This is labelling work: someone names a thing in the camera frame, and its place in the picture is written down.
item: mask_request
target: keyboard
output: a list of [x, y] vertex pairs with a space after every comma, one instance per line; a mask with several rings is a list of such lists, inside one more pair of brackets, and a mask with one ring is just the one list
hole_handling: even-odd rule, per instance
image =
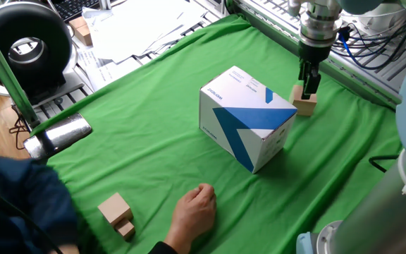
[[68, 22], [81, 15], [82, 7], [96, 8], [98, 3], [99, 0], [63, 0], [54, 3], [54, 7], [63, 21]]

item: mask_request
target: stacked wooden blocks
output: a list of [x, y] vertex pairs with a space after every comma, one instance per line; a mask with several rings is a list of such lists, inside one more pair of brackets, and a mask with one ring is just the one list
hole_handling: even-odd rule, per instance
[[120, 194], [112, 195], [100, 204], [98, 209], [125, 240], [128, 240], [135, 233], [134, 225], [130, 222], [133, 219], [133, 212]]
[[75, 36], [78, 40], [80, 40], [85, 46], [92, 46], [90, 30], [82, 16], [70, 21], [69, 24], [75, 31]]
[[290, 93], [289, 102], [297, 108], [297, 115], [311, 116], [317, 104], [317, 96], [311, 95], [309, 99], [302, 99], [303, 87], [294, 85]]

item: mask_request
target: metal bracket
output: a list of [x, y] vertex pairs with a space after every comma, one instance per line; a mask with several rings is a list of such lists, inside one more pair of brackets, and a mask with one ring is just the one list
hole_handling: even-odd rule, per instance
[[228, 9], [226, 8], [226, 0], [222, 0], [222, 2], [216, 6], [216, 10], [222, 13], [223, 17], [226, 17], [229, 15]]
[[88, 122], [76, 113], [28, 138], [23, 144], [33, 159], [48, 159], [92, 132]]

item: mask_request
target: green pole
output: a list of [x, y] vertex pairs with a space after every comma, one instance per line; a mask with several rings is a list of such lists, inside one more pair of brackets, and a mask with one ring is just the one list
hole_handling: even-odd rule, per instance
[[31, 128], [34, 128], [40, 124], [40, 120], [37, 117], [31, 103], [26, 97], [25, 92], [18, 83], [11, 68], [6, 62], [3, 54], [0, 51], [0, 81], [4, 84], [7, 92], [12, 97], [13, 102], [17, 106], [20, 113], [23, 115], [27, 123]]

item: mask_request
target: white box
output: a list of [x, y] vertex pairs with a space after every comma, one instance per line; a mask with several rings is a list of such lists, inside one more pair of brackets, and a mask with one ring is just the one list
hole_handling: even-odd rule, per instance
[[283, 148], [296, 112], [236, 66], [200, 89], [200, 128], [253, 174]]

